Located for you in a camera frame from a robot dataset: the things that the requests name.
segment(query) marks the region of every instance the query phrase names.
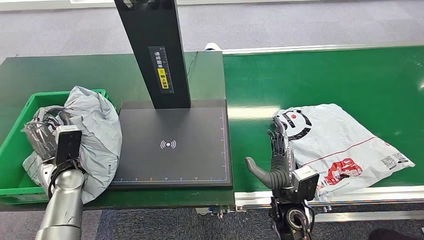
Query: green plastic crate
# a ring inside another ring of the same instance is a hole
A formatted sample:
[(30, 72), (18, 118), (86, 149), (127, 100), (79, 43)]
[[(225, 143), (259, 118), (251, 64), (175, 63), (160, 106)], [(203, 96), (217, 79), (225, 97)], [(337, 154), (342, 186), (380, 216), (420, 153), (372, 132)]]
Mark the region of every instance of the green plastic crate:
[[(106, 90), (94, 89), (110, 101)], [(41, 107), (63, 106), (70, 91), (39, 92), (31, 95), (20, 112), (3, 144), (0, 146), (0, 202), (5, 204), (30, 204), (47, 202), (49, 198), (42, 187), (37, 186), (27, 175), (22, 162), (33, 148), (21, 129)]]

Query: black vertical stand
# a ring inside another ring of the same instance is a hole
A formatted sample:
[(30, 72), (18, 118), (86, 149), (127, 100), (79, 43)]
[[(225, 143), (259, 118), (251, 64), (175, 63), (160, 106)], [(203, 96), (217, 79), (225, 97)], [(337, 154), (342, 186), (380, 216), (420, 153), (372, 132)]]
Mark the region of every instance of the black vertical stand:
[(115, 4), (154, 108), (190, 108), (176, 0)]
[(115, 0), (153, 102), (123, 102), (117, 188), (233, 186), (227, 102), (190, 100), (176, 0)]

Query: crumpled bag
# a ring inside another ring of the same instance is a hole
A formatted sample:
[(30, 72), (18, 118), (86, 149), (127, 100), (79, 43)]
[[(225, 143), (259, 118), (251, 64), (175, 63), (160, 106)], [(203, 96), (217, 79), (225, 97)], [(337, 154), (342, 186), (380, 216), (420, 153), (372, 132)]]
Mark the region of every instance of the crumpled bag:
[[(82, 203), (86, 204), (106, 190), (115, 176), (121, 154), (121, 125), (112, 103), (80, 86), (72, 89), (64, 107), (71, 123), (82, 130), (79, 158), (86, 171), (82, 187)], [(40, 185), (37, 175), (40, 163), (33, 152), (22, 164), (37, 185)]]
[(367, 188), (415, 164), (336, 104), (291, 107), (276, 113), (300, 166), (319, 173), (315, 199)]

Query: white sneaker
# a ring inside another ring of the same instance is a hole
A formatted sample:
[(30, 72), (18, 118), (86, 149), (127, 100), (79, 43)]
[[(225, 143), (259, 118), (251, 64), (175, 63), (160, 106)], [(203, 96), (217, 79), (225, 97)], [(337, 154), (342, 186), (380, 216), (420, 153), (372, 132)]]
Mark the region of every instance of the white sneaker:
[(206, 44), (206, 46), (204, 47), (205, 52), (206, 51), (220, 51), (222, 52), (223, 50), (220, 48), (220, 46), (218, 46), (218, 44), (214, 43), (214, 42), (209, 42), (208, 44)]

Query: person's foot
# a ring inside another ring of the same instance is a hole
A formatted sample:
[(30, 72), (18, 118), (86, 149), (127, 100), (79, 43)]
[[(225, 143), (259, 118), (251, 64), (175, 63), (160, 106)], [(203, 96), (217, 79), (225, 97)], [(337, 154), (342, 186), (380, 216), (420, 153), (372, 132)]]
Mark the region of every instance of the person's foot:
[(397, 231), (393, 231), (390, 229), (375, 229), (373, 230), (369, 236), (368, 240), (419, 240), (418, 238), (405, 236)]

